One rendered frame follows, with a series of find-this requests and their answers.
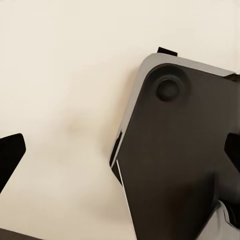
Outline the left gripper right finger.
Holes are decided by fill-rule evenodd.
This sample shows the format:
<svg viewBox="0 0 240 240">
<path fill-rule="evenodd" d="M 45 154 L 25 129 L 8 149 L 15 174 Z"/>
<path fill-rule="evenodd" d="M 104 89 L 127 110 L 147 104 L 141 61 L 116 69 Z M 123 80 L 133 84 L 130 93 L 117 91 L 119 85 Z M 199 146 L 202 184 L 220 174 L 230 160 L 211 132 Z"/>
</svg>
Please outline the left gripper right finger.
<svg viewBox="0 0 240 240">
<path fill-rule="evenodd" d="M 235 133 L 229 133 L 227 135 L 224 151 L 235 165 L 240 173 L 240 135 Z"/>
</svg>

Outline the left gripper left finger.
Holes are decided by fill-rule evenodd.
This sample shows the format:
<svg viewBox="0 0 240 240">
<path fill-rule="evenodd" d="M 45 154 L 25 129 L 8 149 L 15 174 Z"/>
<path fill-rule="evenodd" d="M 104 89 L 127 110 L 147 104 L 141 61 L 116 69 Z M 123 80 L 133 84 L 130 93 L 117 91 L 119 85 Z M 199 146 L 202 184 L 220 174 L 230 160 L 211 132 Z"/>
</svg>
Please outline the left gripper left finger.
<svg viewBox="0 0 240 240">
<path fill-rule="evenodd" d="M 26 153 L 22 133 L 0 138 L 0 193 Z"/>
</svg>

